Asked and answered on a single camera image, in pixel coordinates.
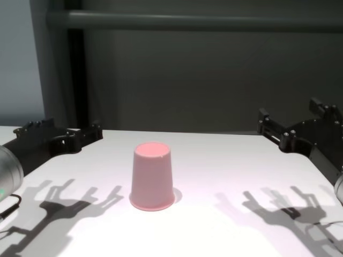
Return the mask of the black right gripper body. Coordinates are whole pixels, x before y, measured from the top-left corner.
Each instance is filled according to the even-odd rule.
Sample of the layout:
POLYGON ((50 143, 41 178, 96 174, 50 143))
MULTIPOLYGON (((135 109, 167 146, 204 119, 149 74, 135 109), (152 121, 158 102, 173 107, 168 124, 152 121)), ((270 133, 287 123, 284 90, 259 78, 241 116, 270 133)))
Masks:
POLYGON ((325 177, 342 174, 342 121, 309 119, 287 128, 280 150, 307 157, 325 177))

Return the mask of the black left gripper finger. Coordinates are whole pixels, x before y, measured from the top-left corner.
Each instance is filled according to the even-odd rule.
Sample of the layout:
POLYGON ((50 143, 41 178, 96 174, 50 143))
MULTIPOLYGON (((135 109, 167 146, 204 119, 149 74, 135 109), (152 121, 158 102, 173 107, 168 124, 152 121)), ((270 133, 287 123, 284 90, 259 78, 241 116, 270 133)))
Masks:
POLYGON ((76 146, 87 146, 103 139, 102 126, 99 123, 93 123, 77 131, 67 130, 66 138, 76 146))
POLYGON ((26 133, 26 132, 31 132, 38 129, 54 127, 54 125, 55 125, 55 122, 53 118, 37 120, 37 121, 29 121, 23 127, 14 129, 13 133, 26 133))

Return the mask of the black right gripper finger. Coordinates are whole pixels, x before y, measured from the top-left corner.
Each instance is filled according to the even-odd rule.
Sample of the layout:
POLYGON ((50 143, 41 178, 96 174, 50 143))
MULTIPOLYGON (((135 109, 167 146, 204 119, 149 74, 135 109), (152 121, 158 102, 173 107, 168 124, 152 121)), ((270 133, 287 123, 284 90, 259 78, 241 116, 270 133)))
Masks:
POLYGON ((331 120, 335 123, 342 123, 342 113, 335 104, 324 104, 317 98, 312 97, 309 102, 309 110, 325 121, 331 120))
POLYGON ((284 127, 275 121, 264 108, 260 108, 258 112, 257 132, 275 143, 282 152, 296 153, 294 128, 284 127))

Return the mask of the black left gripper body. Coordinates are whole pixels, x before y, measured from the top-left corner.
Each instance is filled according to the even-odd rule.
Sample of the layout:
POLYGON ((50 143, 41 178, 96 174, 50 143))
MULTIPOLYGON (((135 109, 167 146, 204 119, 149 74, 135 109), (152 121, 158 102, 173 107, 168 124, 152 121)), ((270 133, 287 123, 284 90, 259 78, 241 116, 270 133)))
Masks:
POLYGON ((27 176, 53 157, 80 152, 81 142, 75 132, 63 128, 23 128, 4 147, 19 160, 27 176))

